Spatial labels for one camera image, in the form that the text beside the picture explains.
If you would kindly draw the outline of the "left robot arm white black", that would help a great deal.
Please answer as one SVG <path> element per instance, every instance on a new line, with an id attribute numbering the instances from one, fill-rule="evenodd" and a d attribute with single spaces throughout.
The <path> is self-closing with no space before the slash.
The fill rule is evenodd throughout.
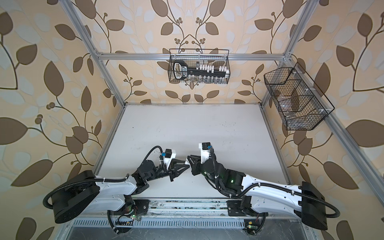
<path id="1" fill-rule="evenodd" d="M 145 156 L 133 174 L 122 178 L 102 178 L 84 171 L 52 190 L 43 198 L 43 206 L 53 210 L 55 223 L 69 222 L 82 213 L 118 212 L 130 205 L 131 197 L 149 188 L 149 181 L 179 177 L 190 165 L 176 159 L 173 150 L 160 150 L 160 165 Z"/>

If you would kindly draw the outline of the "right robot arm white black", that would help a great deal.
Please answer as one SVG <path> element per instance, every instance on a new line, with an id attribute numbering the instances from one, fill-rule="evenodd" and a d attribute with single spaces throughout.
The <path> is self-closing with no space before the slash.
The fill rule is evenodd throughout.
<path id="1" fill-rule="evenodd" d="M 339 209 L 326 202 L 325 197 L 311 183 L 281 185 L 226 169 L 218 163 L 212 148 L 204 150 L 201 156 L 188 156 L 187 162 L 194 176 L 202 175 L 221 195 L 229 199 L 261 198 L 260 203 L 251 205 L 254 212 L 291 215 L 301 219 L 303 224 L 322 231 L 327 230 L 328 219 L 341 215 Z"/>

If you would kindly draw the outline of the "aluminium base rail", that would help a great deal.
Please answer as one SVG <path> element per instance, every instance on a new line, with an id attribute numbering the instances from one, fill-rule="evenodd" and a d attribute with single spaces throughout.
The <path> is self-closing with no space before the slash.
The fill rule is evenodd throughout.
<path id="1" fill-rule="evenodd" d="M 149 210 L 145 215 L 140 216 L 177 216 L 195 218 L 228 215 L 227 201 L 229 199 L 148 199 Z M 259 213 L 268 213 L 268 217 L 283 217 L 298 219 L 299 216 L 292 208 L 279 203 L 274 203 L 263 198 L 252 197 L 253 210 Z"/>

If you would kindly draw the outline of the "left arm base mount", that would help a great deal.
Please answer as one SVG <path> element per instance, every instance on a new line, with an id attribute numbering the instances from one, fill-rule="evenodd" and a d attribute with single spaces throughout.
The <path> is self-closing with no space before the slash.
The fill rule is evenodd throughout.
<path id="1" fill-rule="evenodd" d="M 124 205 L 117 211 L 114 211 L 113 215 L 145 215 L 149 210 L 149 203 L 150 200 L 148 199 L 133 199 L 131 196 L 124 195 Z"/>

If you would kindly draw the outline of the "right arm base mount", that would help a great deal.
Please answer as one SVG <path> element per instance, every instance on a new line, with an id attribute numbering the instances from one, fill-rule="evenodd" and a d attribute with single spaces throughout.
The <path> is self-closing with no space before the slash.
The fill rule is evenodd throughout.
<path id="1" fill-rule="evenodd" d="M 230 217 L 267 217 L 268 213 L 259 213 L 252 208 L 251 196 L 243 196 L 241 200 L 227 201 L 228 215 Z"/>

